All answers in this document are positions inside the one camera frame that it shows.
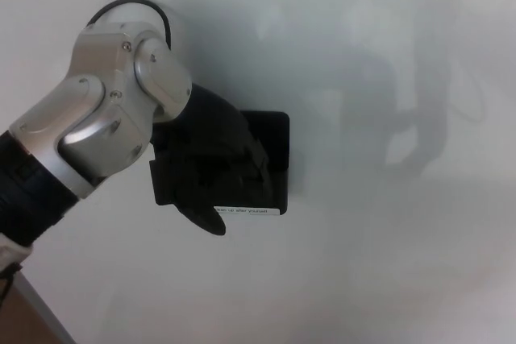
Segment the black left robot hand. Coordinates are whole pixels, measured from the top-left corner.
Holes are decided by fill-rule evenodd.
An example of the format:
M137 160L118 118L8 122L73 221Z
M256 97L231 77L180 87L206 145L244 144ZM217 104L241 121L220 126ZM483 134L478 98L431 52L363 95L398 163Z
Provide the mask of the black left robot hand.
M156 203L174 205L193 224L222 236L217 206L270 205L268 156L240 110L193 85L180 115L153 127L150 163Z

